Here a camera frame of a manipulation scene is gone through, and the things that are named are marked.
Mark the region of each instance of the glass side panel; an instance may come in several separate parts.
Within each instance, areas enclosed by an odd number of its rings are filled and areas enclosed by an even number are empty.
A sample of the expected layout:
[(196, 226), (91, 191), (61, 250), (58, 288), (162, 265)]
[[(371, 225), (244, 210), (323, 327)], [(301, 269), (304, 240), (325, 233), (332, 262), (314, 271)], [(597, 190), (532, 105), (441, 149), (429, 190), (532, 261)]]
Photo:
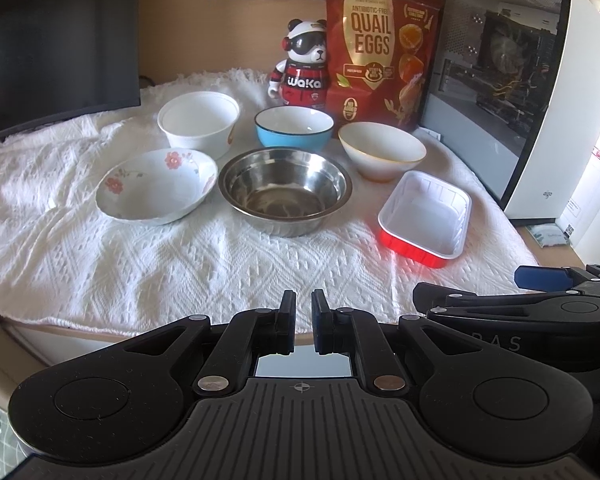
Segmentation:
[(561, 9), (562, 0), (445, 0), (422, 125), (498, 199), (549, 104)]

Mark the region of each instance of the white towel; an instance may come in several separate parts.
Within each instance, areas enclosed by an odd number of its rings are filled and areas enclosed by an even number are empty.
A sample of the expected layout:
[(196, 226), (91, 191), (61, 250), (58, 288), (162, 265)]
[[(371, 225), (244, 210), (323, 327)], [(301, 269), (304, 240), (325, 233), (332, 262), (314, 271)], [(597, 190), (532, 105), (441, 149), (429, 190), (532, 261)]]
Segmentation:
[(192, 214), (161, 227), (102, 215), (94, 193), (113, 166), (167, 147), (160, 107), (184, 92), (213, 89), (242, 107), (235, 142), (219, 167), (257, 147), (253, 117), (272, 105), (263, 74), (197, 74), (142, 91), (142, 106), (83, 116), (0, 145), (0, 314), (31, 324), (135, 335), (202, 313), (228, 322), (247, 308), (298, 294), (299, 333), (311, 331), (310, 293), (381, 322), (413, 312), (420, 281), (479, 294), (517, 291), (513, 272), (536, 261), (476, 176), (429, 137), (418, 167), (464, 189), (473, 210), (464, 253), (433, 270), (379, 245), (378, 212), (395, 184), (360, 178), (337, 140), (325, 154), (349, 171), (349, 203), (317, 232), (275, 238), (251, 228), (215, 189)]

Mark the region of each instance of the panda figurine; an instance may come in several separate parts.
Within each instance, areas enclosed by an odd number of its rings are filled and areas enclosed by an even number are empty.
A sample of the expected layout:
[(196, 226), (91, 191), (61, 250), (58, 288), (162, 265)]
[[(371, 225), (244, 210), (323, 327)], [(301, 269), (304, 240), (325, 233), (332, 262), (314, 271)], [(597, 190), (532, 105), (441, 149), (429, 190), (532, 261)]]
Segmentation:
[(326, 20), (291, 20), (282, 40), (288, 59), (280, 61), (269, 80), (269, 95), (285, 105), (324, 108), (329, 85)]

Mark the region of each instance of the red snack bag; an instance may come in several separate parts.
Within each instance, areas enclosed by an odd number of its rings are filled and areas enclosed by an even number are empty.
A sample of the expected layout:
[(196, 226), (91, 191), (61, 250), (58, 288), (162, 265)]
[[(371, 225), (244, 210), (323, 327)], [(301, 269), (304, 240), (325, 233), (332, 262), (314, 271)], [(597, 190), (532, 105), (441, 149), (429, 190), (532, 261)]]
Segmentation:
[(442, 0), (327, 0), (326, 110), (411, 130)]

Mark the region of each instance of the floral bowl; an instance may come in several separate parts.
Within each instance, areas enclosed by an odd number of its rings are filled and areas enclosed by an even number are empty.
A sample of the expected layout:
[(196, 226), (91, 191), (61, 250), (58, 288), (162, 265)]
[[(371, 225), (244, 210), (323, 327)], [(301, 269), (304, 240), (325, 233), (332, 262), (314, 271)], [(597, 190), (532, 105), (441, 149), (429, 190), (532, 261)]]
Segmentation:
[(96, 204), (121, 222), (168, 224), (199, 206), (217, 179), (216, 163), (202, 152), (155, 150), (110, 170), (98, 184)]

